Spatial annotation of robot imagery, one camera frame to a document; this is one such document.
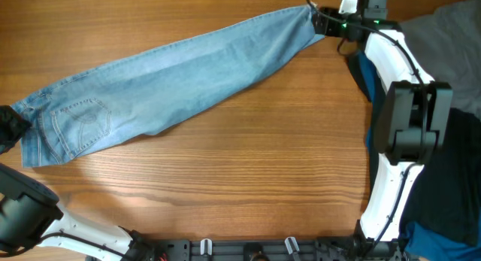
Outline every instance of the cable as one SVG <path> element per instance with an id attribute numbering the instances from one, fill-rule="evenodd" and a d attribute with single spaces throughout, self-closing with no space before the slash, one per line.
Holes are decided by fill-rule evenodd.
<path id="1" fill-rule="evenodd" d="M 376 33 L 376 34 L 381 35 L 382 37 L 386 38 L 391 43 L 393 43 L 403 53 L 404 57 L 406 57 L 406 60 L 408 61 L 410 67 L 413 70 L 413 75 L 416 77 L 416 79 L 419 82 L 419 86 L 421 87 L 422 122 L 421 122 L 421 144 L 420 144 L 420 151 L 421 152 L 420 152 L 420 155 L 419 155 L 419 161 L 409 165 L 408 168 L 406 169 L 406 171 L 404 172 L 404 174 L 403 174 L 404 177 L 403 177 L 403 180 L 401 182 L 401 188 L 399 189 L 398 196 L 396 197 L 395 206 L 392 209 L 391 215 L 389 215 L 388 222 L 385 224 L 383 230 L 381 231 L 380 235 L 377 237 L 376 241 L 362 255 L 362 258 L 364 258 L 368 255 L 368 253 L 372 249 L 374 249 L 377 246 L 377 244 L 379 244 L 381 238 L 384 236 L 384 233 L 386 233 L 386 230 L 389 228 L 389 225 L 391 224 L 392 219 L 394 218 L 394 215 L 395 215 L 395 213 L 398 209 L 399 202 L 401 201 L 401 196 L 402 196 L 402 193 L 403 193 L 403 190 L 404 190 L 404 186 L 406 184 L 406 179 L 407 179 L 407 176 L 409 174 L 409 170 L 415 165 L 421 165 L 420 161 L 424 158 L 424 149 L 425 149 L 425 143 L 426 143 L 426 131 L 427 131 L 427 126 L 428 126 L 428 94 L 426 92 L 424 81 L 422 81 L 421 76 L 419 75 L 419 70 L 416 68 L 416 65 L 414 64 L 414 61 L 411 59 L 410 55 L 403 48 L 403 46 L 399 43 L 399 41 L 397 41 L 394 38 L 388 36 L 384 32 L 380 32 L 376 29 L 372 29 L 372 28 L 364 26 L 364 25 L 358 25 L 356 23 L 349 23 L 345 20 L 339 20 L 338 18 L 331 17 L 331 16 L 329 16 L 327 14 L 324 14 L 323 12 L 319 11 L 319 9 L 317 9 L 316 6 L 314 6 L 313 3 L 310 0 L 306 0 L 306 2 L 309 4 L 309 6 L 312 8 L 313 11 L 317 12 L 319 15 L 321 15 L 321 16 L 329 19 L 329 20 L 335 21 L 335 22 L 340 23 L 340 24 L 346 24 L 346 25 L 351 26 L 351 27 L 356 27 L 358 29 L 363 29 L 363 30 L 368 31 L 368 32 Z M 337 46 L 338 52 L 339 52 L 342 44 L 343 44 L 343 41 L 341 41 L 340 44 Z"/>
<path id="2" fill-rule="evenodd" d="M 59 236 L 59 237 L 63 237 L 63 238 L 69 238 L 71 240 L 75 240 L 75 241 L 78 241 L 80 243 L 84 243 L 84 244 L 87 244 L 89 246 L 92 246 L 92 247 L 96 247 L 98 248 L 99 250 L 105 250 L 109 253 L 113 253 L 115 255 L 117 255 L 118 257 L 120 257 L 120 259 L 129 259 L 131 260 L 130 257 L 126 256 L 125 254 L 122 254 L 116 250 L 112 250 L 110 249 L 109 247 L 105 247 L 103 245 L 100 245 L 100 244 L 96 244 L 96 243 L 93 243 L 91 241 L 87 241 L 86 239 L 83 239 L 83 238 L 79 238 L 79 237 L 76 237 L 74 235 L 69 235 L 69 234 L 65 234 L 64 232 L 56 232 L 56 233 L 52 233 L 52 234 L 49 234 L 49 235 L 45 235 L 44 237 L 40 238 L 39 242 L 35 245 L 39 245 L 41 244 L 42 242 L 44 242 L 45 240 L 47 240 L 48 238 L 52 238 L 52 237 L 56 237 L 56 236 Z M 17 252 L 15 253 L 3 253 L 3 254 L 0 254 L 0 258 L 8 258 L 8 257 L 13 257 L 13 256 L 19 256 L 20 254 L 24 254 L 26 252 L 28 252 L 29 250 L 33 249 L 33 247 L 30 247 L 30 248 L 23 248 L 22 250 L 18 250 Z"/>

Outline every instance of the back pocket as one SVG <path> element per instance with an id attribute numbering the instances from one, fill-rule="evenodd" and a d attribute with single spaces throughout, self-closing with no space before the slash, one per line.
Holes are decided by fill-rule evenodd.
<path id="1" fill-rule="evenodd" d="M 110 111 L 98 99 L 85 99 L 50 115 L 71 159 L 110 133 Z"/>

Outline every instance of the wooden surface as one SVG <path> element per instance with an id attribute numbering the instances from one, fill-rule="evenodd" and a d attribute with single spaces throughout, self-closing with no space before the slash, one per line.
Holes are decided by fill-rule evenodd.
<path id="1" fill-rule="evenodd" d="M 314 0 L 337 7 L 339 0 Z M 389 0 L 407 20 L 460 0 Z M 304 0 L 0 0 L 0 105 L 70 74 Z M 368 202 L 370 105 L 337 39 L 160 135 L 22 168 L 73 212 L 156 238 L 348 235 Z M 34 249 L 13 260 L 82 260 Z"/>

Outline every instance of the blue denim jeans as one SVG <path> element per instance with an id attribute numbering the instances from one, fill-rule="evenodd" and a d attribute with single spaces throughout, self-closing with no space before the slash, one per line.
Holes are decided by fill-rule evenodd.
<path id="1" fill-rule="evenodd" d="M 322 39 L 310 18 L 308 6 L 271 12 L 31 94 L 12 106 L 33 124 L 21 140 L 23 166 L 63 164 L 206 110 Z"/>

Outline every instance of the gray cloth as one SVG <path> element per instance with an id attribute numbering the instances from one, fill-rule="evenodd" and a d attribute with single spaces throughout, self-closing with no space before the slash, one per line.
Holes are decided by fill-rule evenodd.
<path id="1" fill-rule="evenodd" d="M 419 64 L 451 85 L 452 107 L 481 120 L 481 0 L 438 8 L 401 27 Z"/>

